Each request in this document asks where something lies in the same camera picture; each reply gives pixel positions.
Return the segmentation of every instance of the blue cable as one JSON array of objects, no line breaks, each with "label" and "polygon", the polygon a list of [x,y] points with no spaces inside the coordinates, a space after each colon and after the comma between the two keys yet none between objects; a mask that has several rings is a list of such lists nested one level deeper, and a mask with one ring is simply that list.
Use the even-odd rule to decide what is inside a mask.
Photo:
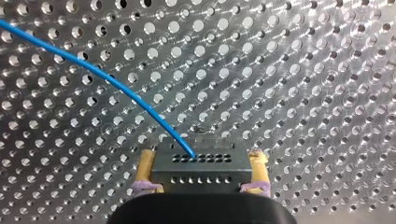
[{"label": "blue cable", "polygon": [[126,95],[128,95],[133,100],[135,100],[138,105],[140,105],[143,109],[145,109],[161,126],[163,126],[163,128],[167,132],[169,132],[172,135],[173,138],[175,138],[175,140],[184,148],[184,150],[192,158],[195,158],[194,151],[186,143],[186,141],[184,141],[183,138],[164,119],[162,119],[150,105],[148,105],[138,95],[136,95],[133,91],[131,91],[127,86],[125,86],[124,84],[122,84],[121,82],[116,80],[114,77],[109,76],[106,72],[100,70],[96,66],[80,60],[78,57],[76,57],[75,55],[73,55],[71,53],[68,53],[64,50],[58,49],[58,48],[52,46],[51,44],[48,44],[48,43],[46,43],[32,35],[25,33],[23,30],[20,30],[19,28],[12,26],[11,24],[9,24],[6,21],[0,20],[0,28],[8,30],[12,34],[17,35],[17,36],[29,41],[30,43],[32,43],[40,48],[46,49],[49,52],[52,52],[59,56],[62,56],[64,58],[66,58],[68,61],[70,61],[72,63],[76,63],[76,64],[90,70],[93,74],[97,75],[98,77],[101,77],[101,78],[107,80],[111,85],[113,85],[114,87],[123,91]]}]

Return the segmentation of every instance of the hole pattern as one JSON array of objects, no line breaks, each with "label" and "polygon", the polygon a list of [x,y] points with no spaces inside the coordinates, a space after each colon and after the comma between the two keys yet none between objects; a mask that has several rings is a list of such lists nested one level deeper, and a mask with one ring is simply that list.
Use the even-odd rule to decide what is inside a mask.
[{"label": "hole pattern", "polygon": [[231,184],[233,179],[230,176],[208,176],[208,177],[190,177],[190,176],[173,176],[170,179],[172,184]]},{"label": "hole pattern", "polygon": [[[395,7],[14,0],[0,18],[106,70],[183,135],[268,152],[273,197],[304,222],[395,208]],[[132,194],[139,150],[167,133],[105,81],[7,31],[0,57],[0,221],[107,219]]]}]

